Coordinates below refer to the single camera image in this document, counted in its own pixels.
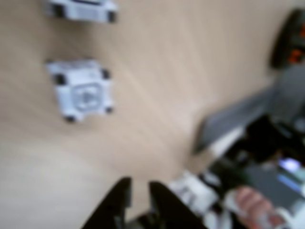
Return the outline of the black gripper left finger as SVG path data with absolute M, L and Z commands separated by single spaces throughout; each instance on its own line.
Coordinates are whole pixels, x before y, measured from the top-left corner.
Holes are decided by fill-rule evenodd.
M 121 178 L 82 226 L 83 229 L 124 229 L 125 211 L 132 205 L 132 178 Z

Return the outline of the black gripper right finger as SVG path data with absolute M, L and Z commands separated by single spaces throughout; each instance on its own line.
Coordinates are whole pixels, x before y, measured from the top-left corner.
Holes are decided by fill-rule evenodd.
M 204 229 L 206 226 L 164 184 L 149 183 L 156 229 Z

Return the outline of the person's hand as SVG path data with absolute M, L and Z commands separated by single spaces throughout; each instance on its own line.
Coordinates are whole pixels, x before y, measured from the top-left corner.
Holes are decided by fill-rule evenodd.
M 261 229 L 258 219 L 265 215 L 269 215 L 269 222 L 274 227 L 286 224 L 281 216 L 275 214 L 273 204 L 256 189 L 239 187 L 236 190 L 235 202 L 244 213 L 243 216 L 238 216 L 238 220 L 247 229 Z

